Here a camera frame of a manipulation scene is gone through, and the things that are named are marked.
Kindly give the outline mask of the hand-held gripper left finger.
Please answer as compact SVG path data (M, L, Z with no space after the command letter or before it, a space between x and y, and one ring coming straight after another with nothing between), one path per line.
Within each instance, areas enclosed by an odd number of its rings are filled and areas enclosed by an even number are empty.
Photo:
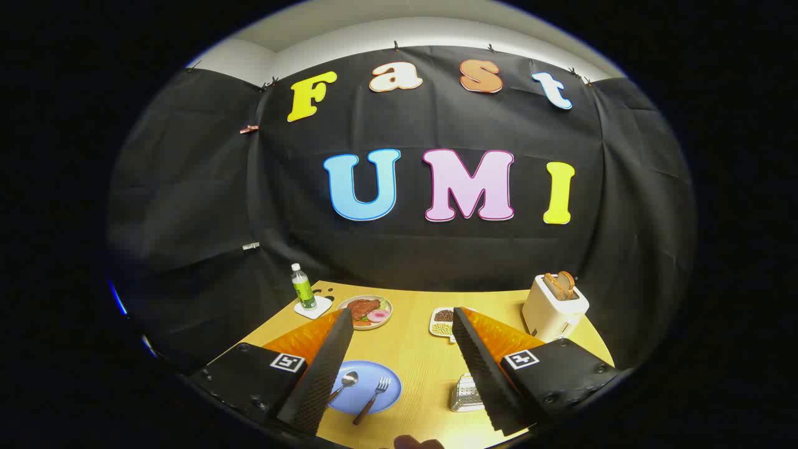
M352 313L337 310L270 343L237 344L189 379L253 423L313 437L352 335Z

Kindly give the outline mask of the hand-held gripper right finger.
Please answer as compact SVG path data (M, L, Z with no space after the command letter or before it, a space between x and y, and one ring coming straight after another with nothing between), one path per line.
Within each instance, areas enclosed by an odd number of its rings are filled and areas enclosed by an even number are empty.
M567 338L544 343L467 307L453 335L491 425L504 435L579 414L620 370Z

